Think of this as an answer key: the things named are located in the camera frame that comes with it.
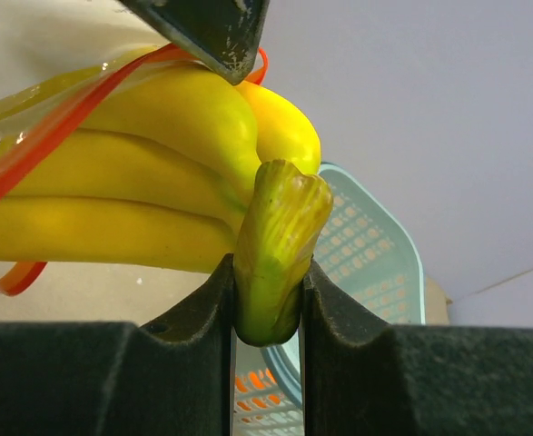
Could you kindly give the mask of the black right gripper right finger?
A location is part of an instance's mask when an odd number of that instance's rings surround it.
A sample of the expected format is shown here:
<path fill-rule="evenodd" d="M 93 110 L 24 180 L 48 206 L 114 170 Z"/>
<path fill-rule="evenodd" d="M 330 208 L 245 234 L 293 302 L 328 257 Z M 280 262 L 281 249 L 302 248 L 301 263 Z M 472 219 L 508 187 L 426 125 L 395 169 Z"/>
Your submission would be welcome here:
<path fill-rule="evenodd" d="M 389 324 L 317 264 L 301 376 L 309 435 L 533 435 L 533 329 Z"/>

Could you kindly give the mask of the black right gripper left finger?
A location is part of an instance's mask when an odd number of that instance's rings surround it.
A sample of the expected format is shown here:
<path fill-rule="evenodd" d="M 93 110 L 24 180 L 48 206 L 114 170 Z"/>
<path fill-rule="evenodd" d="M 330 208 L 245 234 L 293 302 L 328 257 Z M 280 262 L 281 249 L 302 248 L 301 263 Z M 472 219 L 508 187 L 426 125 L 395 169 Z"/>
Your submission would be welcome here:
<path fill-rule="evenodd" d="M 229 435 L 232 257 L 143 326 L 0 322 L 0 435 Z"/>

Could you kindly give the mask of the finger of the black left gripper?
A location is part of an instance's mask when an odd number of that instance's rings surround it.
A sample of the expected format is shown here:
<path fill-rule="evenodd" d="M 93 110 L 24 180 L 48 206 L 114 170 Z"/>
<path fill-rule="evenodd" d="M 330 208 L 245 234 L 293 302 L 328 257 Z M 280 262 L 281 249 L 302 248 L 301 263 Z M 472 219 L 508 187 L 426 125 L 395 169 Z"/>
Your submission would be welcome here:
<path fill-rule="evenodd" d="M 199 58 L 230 84 L 254 67 L 268 0 L 122 0 L 168 41 Z"/>

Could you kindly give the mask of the yellow banana bunch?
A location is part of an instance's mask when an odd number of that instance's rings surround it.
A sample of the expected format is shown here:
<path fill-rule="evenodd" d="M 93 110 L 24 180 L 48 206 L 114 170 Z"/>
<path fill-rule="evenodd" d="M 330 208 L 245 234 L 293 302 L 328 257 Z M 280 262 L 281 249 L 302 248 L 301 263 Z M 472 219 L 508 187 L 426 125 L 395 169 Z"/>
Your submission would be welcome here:
<path fill-rule="evenodd" d="M 231 254 L 238 336 L 286 342 L 331 214 L 320 165 L 313 124 L 272 90 L 146 68 L 0 196 L 0 261 L 210 273 Z"/>

